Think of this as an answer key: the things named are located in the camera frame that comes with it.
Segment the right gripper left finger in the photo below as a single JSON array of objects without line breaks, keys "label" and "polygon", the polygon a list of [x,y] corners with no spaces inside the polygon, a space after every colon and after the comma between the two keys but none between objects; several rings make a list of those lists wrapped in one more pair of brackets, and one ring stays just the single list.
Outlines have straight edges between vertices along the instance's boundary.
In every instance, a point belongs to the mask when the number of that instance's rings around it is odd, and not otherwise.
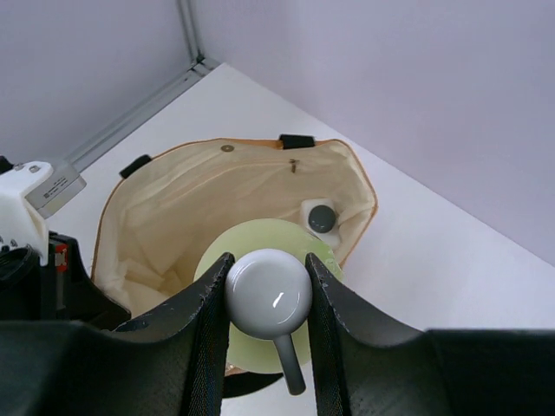
[{"label": "right gripper left finger", "polygon": [[221,255],[192,285],[109,335],[105,415],[218,415],[230,319]]}]

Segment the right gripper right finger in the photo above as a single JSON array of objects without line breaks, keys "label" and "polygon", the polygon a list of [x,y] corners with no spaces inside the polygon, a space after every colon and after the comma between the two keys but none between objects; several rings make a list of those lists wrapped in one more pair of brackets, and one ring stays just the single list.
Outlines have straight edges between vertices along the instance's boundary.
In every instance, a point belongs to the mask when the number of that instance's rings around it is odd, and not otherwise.
[{"label": "right gripper right finger", "polygon": [[427,415],[429,349],[417,330],[381,312],[307,255],[308,318],[320,415]]}]

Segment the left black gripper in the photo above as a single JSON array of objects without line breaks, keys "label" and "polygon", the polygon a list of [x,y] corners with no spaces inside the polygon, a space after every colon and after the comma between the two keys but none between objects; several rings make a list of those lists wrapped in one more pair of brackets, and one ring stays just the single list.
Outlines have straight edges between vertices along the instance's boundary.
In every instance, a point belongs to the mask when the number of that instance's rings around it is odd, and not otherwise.
[{"label": "left black gripper", "polygon": [[1,244],[1,319],[123,323],[130,312],[92,282],[77,240],[51,231],[45,265],[28,245]]}]

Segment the green pump bottle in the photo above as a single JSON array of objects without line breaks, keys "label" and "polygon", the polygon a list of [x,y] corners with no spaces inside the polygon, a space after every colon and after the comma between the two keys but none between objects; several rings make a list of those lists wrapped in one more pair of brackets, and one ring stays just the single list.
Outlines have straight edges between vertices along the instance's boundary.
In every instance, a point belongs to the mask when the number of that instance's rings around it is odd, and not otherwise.
[{"label": "green pump bottle", "polygon": [[313,300],[305,258],[316,255],[343,279],[333,245],[283,219],[249,220],[208,240],[194,276],[200,278],[223,253],[234,257],[224,284],[231,319],[227,363],[249,373],[282,374],[290,394],[303,393]]}]

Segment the tan canvas tote bag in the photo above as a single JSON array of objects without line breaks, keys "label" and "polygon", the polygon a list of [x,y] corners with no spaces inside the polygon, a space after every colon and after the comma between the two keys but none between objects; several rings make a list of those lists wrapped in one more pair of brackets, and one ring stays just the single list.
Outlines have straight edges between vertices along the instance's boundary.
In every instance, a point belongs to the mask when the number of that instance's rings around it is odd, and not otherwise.
[{"label": "tan canvas tote bag", "polygon": [[301,225],[301,203],[316,198],[335,205],[342,268],[378,206],[346,143],[215,139],[136,160],[103,208],[93,281],[132,316],[146,314],[199,280],[199,259],[217,232],[262,218]]}]

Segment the white bottle grey cap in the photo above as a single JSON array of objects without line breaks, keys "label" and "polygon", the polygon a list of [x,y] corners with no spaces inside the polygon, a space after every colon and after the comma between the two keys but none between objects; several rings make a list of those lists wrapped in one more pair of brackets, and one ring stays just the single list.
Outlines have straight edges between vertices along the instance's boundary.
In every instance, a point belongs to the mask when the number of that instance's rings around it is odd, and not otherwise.
[{"label": "white bottle grey cap", "polygon": [[338,214],[329,198],[306,199],[300,207],[300,224],[330,248],[337,249],[341,243],[338,230]]}]

